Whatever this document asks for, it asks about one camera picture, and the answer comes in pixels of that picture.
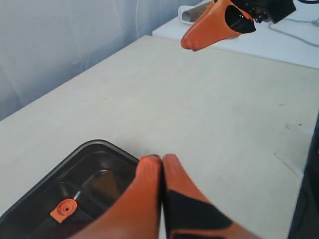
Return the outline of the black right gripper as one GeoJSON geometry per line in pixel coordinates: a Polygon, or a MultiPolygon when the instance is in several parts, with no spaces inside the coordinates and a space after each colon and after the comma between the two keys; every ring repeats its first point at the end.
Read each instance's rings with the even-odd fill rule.
{"type": "Polygon", "coordinates": [[[227,38],[255,32],[253,20],[278,23],[295,11],[292,0],[210,1],[180,45],[184,49],[203,49],[227,38]]]}

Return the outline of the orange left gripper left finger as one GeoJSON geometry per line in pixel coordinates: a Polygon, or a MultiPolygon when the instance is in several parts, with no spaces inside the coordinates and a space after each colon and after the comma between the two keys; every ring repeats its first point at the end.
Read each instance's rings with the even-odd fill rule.
{"type": "Polygon", "coordinates": [[[162,162],[157,155],[140,159],[136,176],[115,204],[73,239],[157,239],[160,227],[162,162]]]}

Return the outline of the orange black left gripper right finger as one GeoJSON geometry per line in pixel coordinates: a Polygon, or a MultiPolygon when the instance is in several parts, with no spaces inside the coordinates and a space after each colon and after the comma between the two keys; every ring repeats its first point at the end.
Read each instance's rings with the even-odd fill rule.
{"type": "Polygon", "coordinates": [[[215,207],[186,173],[178,157],[162,159],[163,212],[168,239],[258,239],[215,207]]]}

